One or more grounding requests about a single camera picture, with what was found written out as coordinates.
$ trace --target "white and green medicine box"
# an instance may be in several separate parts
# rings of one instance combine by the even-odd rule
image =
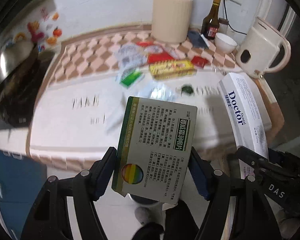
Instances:
[[[112,189],[176,204],[186,176],[197,107],[129,97]]]

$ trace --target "brown glass bottle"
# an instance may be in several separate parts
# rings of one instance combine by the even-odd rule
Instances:
[[[211,10],[207,17],[203,19],[201,33],[208,39],[213,40],[220,27],[218,21],[219,6],[221,0],[213,0]]]

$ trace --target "kettle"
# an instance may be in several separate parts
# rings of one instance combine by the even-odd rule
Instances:
[[[281,44],[284,47],[284,57],[278,65],[270,68],[280,51]],[[264,73],[282,70],[289,62],[290,56],[291,46],[287,39],[271,24],[257,17],[240,46],[235,60],[249,76],[260,78]]]

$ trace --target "black oval window on kettle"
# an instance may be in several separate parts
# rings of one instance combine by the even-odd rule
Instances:
[[[248,50],[245,49],[245,50],[242,52],[241,57],[240,57],[241,62],[242,62],[242,63],[247,63],[247,62],[250,60],[250,58],[251,58],[250,51],[248,51]]]

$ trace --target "toothpaste box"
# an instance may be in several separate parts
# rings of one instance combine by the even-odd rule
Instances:
[[[129,97],[112,189],[176,204],[186,176],[197,107]]]
[[[245,78],[228,73],[219,87],[230,118],[237,147],[245,146],[268,158],[266,134],[255,98]],[[241,178],[254,175],[253,168],[239,160]]]

